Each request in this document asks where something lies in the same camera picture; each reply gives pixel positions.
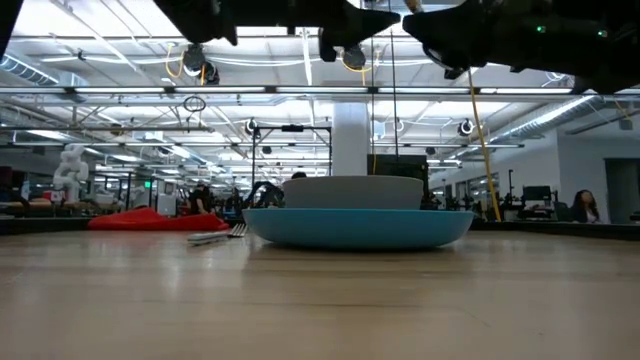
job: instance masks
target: woman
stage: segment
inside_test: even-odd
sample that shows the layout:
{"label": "woman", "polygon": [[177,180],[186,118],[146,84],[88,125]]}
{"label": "woman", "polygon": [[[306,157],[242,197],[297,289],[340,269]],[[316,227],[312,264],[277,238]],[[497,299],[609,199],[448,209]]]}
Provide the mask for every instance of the woman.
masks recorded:
{"label": "woman", "polygon": [[593,194],[589,190],[580,190],[576,193],[571,207],[573,221],[583,224],[595,224],[600,222],[600,213]]}

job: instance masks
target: red bean bag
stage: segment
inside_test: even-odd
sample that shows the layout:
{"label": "red bean bag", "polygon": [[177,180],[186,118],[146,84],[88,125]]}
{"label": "red bean bag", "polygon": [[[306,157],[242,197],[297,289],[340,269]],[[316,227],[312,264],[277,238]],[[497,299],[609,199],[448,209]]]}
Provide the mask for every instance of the red bean bag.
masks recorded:
{"label": "red bean bag", "polygon": [[213,214],[168,218],[151,208],[100,216],[89,221],[89,230],[221,231],[229,225]]}

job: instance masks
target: table surface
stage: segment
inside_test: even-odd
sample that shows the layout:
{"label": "table surface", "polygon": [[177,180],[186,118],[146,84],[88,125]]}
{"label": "table surface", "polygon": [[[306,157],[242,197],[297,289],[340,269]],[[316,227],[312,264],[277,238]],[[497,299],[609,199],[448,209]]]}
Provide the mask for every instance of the table surface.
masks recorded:
{"label": "table surface", "polygon": [[330,253],[185,233],[0,238],[0,359],[616,359],[640,354],[640,245],[470,233]]}

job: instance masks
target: person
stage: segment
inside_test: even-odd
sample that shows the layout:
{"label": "person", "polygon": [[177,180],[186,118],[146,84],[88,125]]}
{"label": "person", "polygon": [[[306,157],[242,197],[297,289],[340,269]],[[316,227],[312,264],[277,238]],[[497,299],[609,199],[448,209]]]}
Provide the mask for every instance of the person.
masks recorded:
{"label": "person", "polygon": [[589,190],[580,190],[576,193],[571,207],[573,221],[583,224],[595,224],[600,222],[600,213],[596,200]]}
{"label": "person", "polygon": [[191,215],[208,214],[211,211],[209,189],[204,185],[204,182],[198,181],[189,201],[191,202]]}
{"label": "person", "polygon": [[293,174],[291,176],[291,180],[295,180],[295,179],[301,179],[301,178],[305,178],[307,177],[307,174],[302,172],[302,171],[298,171],[297,173]]}

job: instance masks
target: blue bowl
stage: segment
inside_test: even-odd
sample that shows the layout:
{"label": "blue bowl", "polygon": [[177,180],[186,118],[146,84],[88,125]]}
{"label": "blue bowl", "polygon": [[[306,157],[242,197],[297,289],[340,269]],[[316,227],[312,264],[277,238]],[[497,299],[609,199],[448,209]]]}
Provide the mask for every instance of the blue bowl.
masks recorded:
{"label": "blue bowl", "polygon": [[419,249],[461,238],[469,211],[248,209],[251,230],[278,244],[334,249]]}

